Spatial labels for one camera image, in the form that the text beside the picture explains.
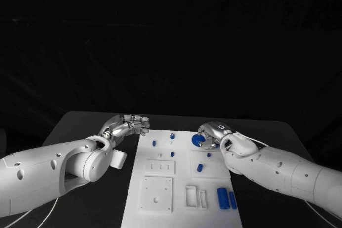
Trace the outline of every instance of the robotic hand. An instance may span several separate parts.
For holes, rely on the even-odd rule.
[[[192,142],[203,149],[221,148],[231,172],[244,175],[263,187],[312,202],[342,218],[342,172],[332,170],[270,147],[221,122],[205,123]]]
[[[98,135],[6,156],[0,160],[0,217],[32,210],[97,181],[108,166],[121,169],[127,155],[113,148],[124,136],[144,136],[149,127],[149,118],[117,115]]]

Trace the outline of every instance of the dark curtain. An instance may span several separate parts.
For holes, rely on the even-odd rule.
[[[7,0],[9,151],[39,146],[68,111],[126,112],[284,121],[316,162],[341,167],[336,6],[336,0]]]

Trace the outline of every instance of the table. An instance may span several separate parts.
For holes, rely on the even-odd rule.
[[[123,113],[78,112],[65,114],[43,146],[85,139],[97,135],[105,121]],[[284,122],[238,120],[221,118],[179,117],[137,114],[150,118],[150,129],[196,131],[209,122],[224,122],[248,137],[280,148],[313,162],[310,154],[297,135]],[[118,228],[121,224],[126,198],[130,186],[138,135],[124,138],[117,150],[127,153],[121,170],[108,168],[97,182],[75,188],[56,202],[53,212],[40,228],[82,227]],[[242,175],[231,173],[240,217],[244,228],[254,227],[329,227],[322,218],[310,210],[304,201],[263,188]],[[23,217],[12,228],[36,228],[50,212],[55,200],[46,203]],[[13,222],[22,214],[0,218],[0,227]]]

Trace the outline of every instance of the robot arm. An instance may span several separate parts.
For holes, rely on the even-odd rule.
[[[224,123],[203,124],[193,137],[202,148],[221,148],[231,172],[274,192],[312,202],[342,218],[342,172],[281,149],[258,148]]]
[[[124,136],[149,133],[149,118],[117,115],[87,139],[23,150],[0,160],[0,217],[42,206],[97,181],[108,166],[121,169]]]

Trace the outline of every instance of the blue object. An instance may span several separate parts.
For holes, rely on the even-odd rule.
[[[195,146],[199,147],[199,142],[205,141],[205,137],[202,135],[195,134],[190,139]]]
[[[199,165],[198,165],[198,172],[201,172],[201,171],[202,171],[202,168],[203,168],[203,165],[202,165],[202,164],[199,164]]]
[[[237,209],[237,203],[235,203],[234,192],[229,192],[229,202],[231,202],[231,208],[232,208],[232,209]]]
[[[219,208],[229,209],[229,200],[227,194],[227,188],[218,188],[218,196],[219,196]]]

